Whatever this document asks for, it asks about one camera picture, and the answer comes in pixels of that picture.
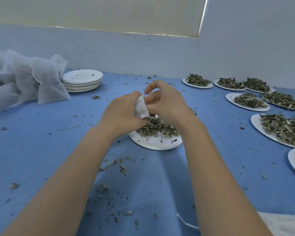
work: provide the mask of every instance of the person's right arm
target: person's right arm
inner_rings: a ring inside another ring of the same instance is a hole
[[[160,90],[150,93],[155,88]],[[183,140],[201,235],[273,236],[181,93],[159,79],[145,94],[149,113],[176,127]]]

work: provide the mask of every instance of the blue tabletop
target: blue tabletop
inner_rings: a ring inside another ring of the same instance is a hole
[[[100,87],[73,93],[71,100],[44,105],[24,103],[1,112],[0,232],[63,163],[85,132],[98,123],[111,100],[134,90],[143,93],[147,84],[156,79],[104,73]],[[291,148],[268,139],[253,127],[250,117],[258,112],[227,101],[225,95],[232,91],[216,86],[195,88],[180,79],[164,80],[182,93],[191,108],[196,108],[197,117],[205,123],[256,210],[295,214],[295,170],[287,159]],[[276,90],[295,97],[293,89]],[[101,98],[91,99],[94,95]],[[295,111],[274,105],[266,113],[278,111],[295,118]],[[129,136],[122,136],[109,148],[105,157],[109,161],[102,166],[127,156],[131,158],[123,162],[128,171],[126,176],[118,165],[98,173],[94,186],[103,183],[111,192],[99,198],[100,194],[92,188],[77,235],[199,235],[198,230],[185,226],[176,216],[179,212],[186,222],[197,225],[183,144],[171,150],[155,151],[137,145]],[[20,187],[9,190],[12,182]],[[117,215],[118,211],[120,217],[115,223],[114,216],[109,214]],[[127,211],[135,214],[124,216]],[[135,220],[139,221],[137,230]]]

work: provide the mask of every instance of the person's left arm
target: person's left arm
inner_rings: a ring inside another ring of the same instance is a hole
[[[120,135],[147,123],[134,117],[140,92],[114,99],[64,163],[9,224],[1,236],[74,236],[106,152]]]

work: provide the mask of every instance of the person's left hand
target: person's left hand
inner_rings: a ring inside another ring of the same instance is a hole
[[[105,109],[99,127],[103,127],[114,138],[138,130],[147,124],[147,118],[134,116],[134,103],[142,94],[134,91],[131,94],[115,98]]]

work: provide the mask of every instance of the stack of plates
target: stack of plates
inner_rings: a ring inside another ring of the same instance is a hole
[[[83,92],[97,88],[103,79],[103,73],[92,69],[79,69],[67,72],[62,83],[68,92]]]

